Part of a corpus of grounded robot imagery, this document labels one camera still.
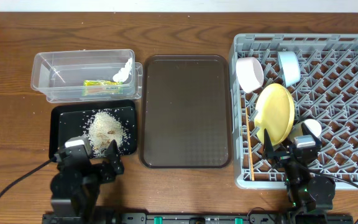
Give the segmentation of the small pale green cup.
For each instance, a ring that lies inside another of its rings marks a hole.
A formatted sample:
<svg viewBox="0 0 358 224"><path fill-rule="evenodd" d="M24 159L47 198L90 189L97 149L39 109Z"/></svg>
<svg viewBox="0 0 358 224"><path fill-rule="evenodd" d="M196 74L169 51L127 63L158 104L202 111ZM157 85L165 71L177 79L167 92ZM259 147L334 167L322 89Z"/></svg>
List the small pale green cup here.
<svg viewBox="0 0 358 224"><path fill-rule="evenodd" d="M320 138L322 127L321 124L315 119L306 119L304 121L300 121L296 125L294 125L292 131L288 135L288 138L291 142L295 140L298 136L304 136L306 133L302 130L301 125L305 123L308 129L317 137Z"/></svg>

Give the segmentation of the green orange snack wrapper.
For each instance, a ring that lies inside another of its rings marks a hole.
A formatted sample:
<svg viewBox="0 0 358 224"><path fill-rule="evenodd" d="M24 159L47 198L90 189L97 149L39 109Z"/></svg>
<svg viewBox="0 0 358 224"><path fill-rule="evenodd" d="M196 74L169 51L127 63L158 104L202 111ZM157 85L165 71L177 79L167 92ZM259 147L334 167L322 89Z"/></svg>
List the green orange snack wrapper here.
<svg viewBox="0 0 358 224"><path fill-rule="evenodd" d="M107 80L85 80L83 82L83 96L103 95L103 94L122 94L123 82L112 82Z"/></svg>

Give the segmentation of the yellow plate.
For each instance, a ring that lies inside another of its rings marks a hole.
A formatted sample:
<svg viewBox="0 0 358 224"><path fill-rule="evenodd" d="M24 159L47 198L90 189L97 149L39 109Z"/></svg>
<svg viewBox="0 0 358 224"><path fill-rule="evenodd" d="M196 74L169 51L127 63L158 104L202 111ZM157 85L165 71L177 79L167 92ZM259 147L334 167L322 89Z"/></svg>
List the yellow plate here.
<svg viewBox="0 0 358 224"><path fill-rule="evenodd" d="M255 109L254 125L259 128L259 141L264 143L264 131L267 130L273 146L283 142L295 119L295 104L290 92L278 83L270 84L259 95Z"/></svg>

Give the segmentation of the light blue bowl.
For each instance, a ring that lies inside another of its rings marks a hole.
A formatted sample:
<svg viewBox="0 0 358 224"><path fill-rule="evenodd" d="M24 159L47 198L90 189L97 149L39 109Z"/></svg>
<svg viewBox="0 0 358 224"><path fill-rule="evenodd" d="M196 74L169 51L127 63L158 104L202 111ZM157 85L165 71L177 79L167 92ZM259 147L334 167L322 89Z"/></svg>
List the light blue bowl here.
<svg viewBox="0 0 358 224"><path fill-rule="evenodd" d="M300 67L296 53L278 52L278 62L286 87L289 87L300 81Z"/></svg>

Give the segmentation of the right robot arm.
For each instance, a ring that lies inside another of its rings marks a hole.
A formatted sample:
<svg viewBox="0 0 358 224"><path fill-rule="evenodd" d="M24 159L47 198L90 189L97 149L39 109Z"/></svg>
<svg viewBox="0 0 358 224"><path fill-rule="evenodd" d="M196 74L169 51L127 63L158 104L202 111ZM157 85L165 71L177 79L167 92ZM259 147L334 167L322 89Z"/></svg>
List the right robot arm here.
<svg viewBox="0 0 358 224"><path fill-rule="evenodd" d="M307 165L318 158L322 142L307 127L301 125L302 135L278 150L273 149L269 132L264 129L263 158L274 169L283 169L288 200L293 204L275 223L327 223L326 212L333 208L335 182L322 175L312 176Z"/></svg>

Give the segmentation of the wooden chopstick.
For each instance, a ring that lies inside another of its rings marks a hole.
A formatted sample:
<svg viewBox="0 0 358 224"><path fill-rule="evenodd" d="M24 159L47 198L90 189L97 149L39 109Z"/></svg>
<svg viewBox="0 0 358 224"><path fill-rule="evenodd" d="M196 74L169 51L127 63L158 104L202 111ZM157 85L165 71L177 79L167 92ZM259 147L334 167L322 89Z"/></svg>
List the wooden chopstick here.
<svg viewBox="0 0 358 224"><path fill-rule="evenodd" d="M249 115L248 115L247 107L245 108L245 112L246 112L247 146L248 146L248 155L249 155L250 179L251 179L251 181L254 181L255 180L254 165L253 165L253 159L252 159L252 146L251 146Z"/></svg>

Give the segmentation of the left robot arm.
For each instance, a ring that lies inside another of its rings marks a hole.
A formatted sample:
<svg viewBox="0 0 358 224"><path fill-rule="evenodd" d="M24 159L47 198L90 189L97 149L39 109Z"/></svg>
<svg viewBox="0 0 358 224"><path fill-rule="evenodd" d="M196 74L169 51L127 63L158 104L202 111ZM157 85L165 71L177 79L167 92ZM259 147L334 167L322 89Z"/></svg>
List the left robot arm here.
<svg viewBox="0 0 358 224"><path fill-rule="evenodd" d="M113 210L96 206L100 185L114 182L124 173L117 142L106 149L106 161L90 162L88 139L69 139L55 154L58 174L52 179L53 212L42 217L43 223L119 223Z"/></svg>

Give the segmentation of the pile of rice scraps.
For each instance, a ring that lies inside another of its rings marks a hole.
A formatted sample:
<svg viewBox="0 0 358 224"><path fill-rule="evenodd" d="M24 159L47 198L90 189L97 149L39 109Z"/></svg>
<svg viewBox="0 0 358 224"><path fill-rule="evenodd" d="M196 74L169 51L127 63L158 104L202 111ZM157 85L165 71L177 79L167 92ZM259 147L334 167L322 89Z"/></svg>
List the pile of rice scraps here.
<svg viewBox="0 0 358 224"><path fill-rule="evenodd" d="M136 152L135 111L130 106L81 111L80 129L89 140L93 158L105 157L113 141L120 155Z"/></svg>

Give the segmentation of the pink white bowl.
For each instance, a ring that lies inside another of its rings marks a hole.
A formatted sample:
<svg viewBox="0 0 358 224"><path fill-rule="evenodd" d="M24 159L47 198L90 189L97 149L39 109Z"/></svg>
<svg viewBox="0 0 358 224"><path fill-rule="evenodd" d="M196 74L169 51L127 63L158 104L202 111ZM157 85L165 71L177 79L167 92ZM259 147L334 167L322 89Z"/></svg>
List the pink white bowl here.
<svg viewBox="0 0 358 224"><path fill-rule="evenodd" d="M246 93L260 88L264 83L264 72L255 57L239 58L236 62L236 76Z"/></svg>

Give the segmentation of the white tissue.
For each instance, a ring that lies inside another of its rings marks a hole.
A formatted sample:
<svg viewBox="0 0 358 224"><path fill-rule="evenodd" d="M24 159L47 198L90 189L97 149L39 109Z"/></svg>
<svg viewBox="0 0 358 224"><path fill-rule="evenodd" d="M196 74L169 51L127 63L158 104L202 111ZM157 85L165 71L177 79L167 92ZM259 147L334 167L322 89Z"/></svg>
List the white tissue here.
<svg viewBox="0 0 358 224"><path fill-rule="evenodd" d="M129 78L129 75L132 73L132 58L129 58L125 63L125 66L121 68L114 76L114 82L124 83Z"/></svg>

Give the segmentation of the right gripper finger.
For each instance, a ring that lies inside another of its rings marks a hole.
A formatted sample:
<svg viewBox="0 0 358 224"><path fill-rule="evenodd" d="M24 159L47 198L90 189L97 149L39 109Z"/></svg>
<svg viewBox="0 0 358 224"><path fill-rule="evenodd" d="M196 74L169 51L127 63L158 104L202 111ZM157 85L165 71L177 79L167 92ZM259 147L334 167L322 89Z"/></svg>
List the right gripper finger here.
<svg viewBox="0 0 358 224"><path fill-rule="evenodd" d="M264 129L264 152L263 158L264 159L272 159L274 156L274 150L272 146L272 142L270 140L269 132L267 129Z"/></svg>
<svg viewBox="0 0 358 224"><path fill-rule="evenodd" d="M301 124L301 132L303 136L311 135L313 137L318 137L318 125L314 122L303 122Z"/></svg>

